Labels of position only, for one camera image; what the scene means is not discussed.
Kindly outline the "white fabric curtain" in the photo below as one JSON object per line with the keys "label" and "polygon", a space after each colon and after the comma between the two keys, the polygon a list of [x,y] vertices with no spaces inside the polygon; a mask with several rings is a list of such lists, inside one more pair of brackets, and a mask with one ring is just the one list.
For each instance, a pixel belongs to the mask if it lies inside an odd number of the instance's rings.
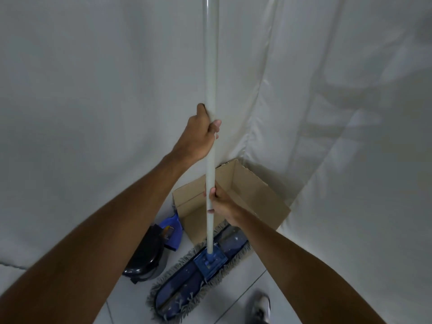
{"label": "white fabric curtain", "polygon": [[32,265],[204,103],[202,0],[0,0],[0,266]]}
{"label": "white fabric curtain", "polygon": [[245,161],[282,232],[391,324],[432,324],[432,0],[277,0]]}

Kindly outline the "blue mop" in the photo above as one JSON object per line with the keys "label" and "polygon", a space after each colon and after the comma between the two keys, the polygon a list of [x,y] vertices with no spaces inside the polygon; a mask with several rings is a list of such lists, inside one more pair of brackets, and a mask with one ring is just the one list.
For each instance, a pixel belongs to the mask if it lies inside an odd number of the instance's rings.
{"label": "blue mop", "polygon": [[[218,77],[219,0],[202,0],[205,67],[205,108],[211,122],[216,119]],[[205,239],[169,268],[153,285],[147,305],[158,324],[181,324],[210,289],[217,286],[241,258],[251,250],[245,234],[223,220],[215,225],[209,191],[216,178],[215,147],[206,162]]]}

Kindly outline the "person's right hand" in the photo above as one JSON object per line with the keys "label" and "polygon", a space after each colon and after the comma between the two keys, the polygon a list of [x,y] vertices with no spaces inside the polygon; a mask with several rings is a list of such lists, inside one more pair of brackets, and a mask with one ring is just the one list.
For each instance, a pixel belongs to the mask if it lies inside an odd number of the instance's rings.
{"label": "person's right hand", "polygon": [[203,195],[207,197],[208,201],[211,203],[210,209],[207,210],[207,215],[220,215],[230,225],[242,229],[242,222],[244,220],[246,209],[238,205],[217,181],[215,181],[214,186],[220,187],[220,201],[218,203],[212,203],[209,200],[209,193],[204,191]]}

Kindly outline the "person's left forearm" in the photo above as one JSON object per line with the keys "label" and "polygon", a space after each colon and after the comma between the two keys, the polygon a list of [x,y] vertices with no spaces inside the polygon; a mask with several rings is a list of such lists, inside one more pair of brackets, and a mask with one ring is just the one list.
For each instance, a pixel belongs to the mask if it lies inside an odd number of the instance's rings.
{"label": "person's left forearm", "polygon": [[174,184],[196,162],[170,152],[73,229],[0,296],[0,324],[93,324]]}

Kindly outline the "black plastic waste bin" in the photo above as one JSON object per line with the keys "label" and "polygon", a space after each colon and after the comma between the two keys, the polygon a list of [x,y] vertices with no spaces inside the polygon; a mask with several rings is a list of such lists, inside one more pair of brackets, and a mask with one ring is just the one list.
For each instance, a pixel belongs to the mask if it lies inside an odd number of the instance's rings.
{"label": "black plastic waste bin", "polygon": [[133,284],[154,280],[164,272],[169,252],[162,237],[162,228],[157,224],[151,225],[122,275]]}

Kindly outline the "person's left hand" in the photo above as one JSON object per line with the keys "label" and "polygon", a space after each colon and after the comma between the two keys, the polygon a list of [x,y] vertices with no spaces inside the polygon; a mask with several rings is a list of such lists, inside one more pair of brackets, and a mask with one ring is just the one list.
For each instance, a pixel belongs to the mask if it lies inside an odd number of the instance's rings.
{"label": "person's left hand", "polygon": [[216,140],[208,137],[210,120],[205,105],[197,105],[197,113],[191,116],[172,153],[188,168],[205,158]]}

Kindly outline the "blue plastic dustpan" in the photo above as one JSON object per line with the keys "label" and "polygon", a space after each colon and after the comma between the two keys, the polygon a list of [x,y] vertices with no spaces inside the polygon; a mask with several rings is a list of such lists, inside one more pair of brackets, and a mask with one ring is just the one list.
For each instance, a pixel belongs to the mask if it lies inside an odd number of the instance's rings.
{"label": "blue plastic dustpan", "polygon": [[177,251],[180,247],[183,227],[177,212],[171,217],[162,220],[158,226],[162,229],[161,238],[164,247],[171,251]]}

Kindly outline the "open cardboard box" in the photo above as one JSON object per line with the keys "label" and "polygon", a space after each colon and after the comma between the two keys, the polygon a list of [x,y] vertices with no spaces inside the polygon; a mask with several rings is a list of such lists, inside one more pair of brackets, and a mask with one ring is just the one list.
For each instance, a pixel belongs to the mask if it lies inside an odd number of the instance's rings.
{"label": "open cardboard box", "polygon": [[[254,213],[273,229],[290,213],[284,201],[256,174],[233,159],[215,170],[218,184],[239,206]],[[183,229],[193,245],[207,239],[206,200],[203,197],[206,176],[181,186],[172,196]]]}

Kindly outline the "person's white and black shoe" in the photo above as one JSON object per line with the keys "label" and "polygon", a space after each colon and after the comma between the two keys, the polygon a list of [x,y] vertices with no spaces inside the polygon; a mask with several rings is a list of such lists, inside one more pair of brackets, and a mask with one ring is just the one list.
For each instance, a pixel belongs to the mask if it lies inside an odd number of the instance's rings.
{"label": "person's white and black shoe", "polygon": [[268,295],[259,293],[253,298],[249,324],[270,324],[271,304]]}

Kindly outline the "person's right forearm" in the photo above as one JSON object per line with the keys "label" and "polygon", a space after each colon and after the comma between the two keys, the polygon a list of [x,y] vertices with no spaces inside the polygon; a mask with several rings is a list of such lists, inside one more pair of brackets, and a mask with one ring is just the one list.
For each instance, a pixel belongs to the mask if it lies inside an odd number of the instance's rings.
{"label": "person's right forearm", "polygon": [[236,210],[239,227],[302,324],[386,324],[331,267],[262,222]]}

